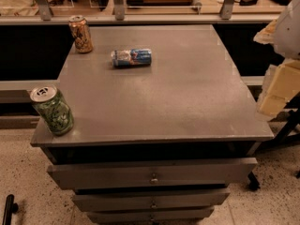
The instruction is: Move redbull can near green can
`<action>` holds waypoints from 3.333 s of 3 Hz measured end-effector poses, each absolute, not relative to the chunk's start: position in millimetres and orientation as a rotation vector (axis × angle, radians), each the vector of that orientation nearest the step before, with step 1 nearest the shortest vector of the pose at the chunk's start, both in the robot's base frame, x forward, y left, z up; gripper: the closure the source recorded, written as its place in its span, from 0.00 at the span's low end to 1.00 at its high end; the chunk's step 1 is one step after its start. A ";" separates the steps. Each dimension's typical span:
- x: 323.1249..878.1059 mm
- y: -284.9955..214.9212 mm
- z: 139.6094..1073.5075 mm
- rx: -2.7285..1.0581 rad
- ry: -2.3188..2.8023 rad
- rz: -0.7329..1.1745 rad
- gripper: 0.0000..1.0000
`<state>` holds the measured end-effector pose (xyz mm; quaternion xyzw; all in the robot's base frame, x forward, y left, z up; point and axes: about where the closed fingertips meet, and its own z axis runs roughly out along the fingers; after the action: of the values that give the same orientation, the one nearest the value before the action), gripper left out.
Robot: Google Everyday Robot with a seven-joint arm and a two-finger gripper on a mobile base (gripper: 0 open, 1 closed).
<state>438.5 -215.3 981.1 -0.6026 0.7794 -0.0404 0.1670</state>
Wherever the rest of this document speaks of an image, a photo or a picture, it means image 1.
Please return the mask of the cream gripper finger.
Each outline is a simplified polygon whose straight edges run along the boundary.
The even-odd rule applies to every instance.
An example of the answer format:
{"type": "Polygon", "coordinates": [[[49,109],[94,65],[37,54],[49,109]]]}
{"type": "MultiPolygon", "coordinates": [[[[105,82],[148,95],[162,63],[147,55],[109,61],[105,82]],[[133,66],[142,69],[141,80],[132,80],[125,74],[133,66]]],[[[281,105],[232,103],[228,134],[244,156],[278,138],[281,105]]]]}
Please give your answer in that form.
{"type": "Polygon", "coordinates": [[[274,44],[274,35],[276,32],[277,19],[274,19],[269,24],[267,24],[260,32],[258,32],[253,40],[260,44],[274,44]]]}
{"type": "Polygon", "coordinates": [[[285,59],[279,66],[270,65],[263,78],[257,113],[260,116],[277,116],[299,92],[299,60],[285,59]]]}

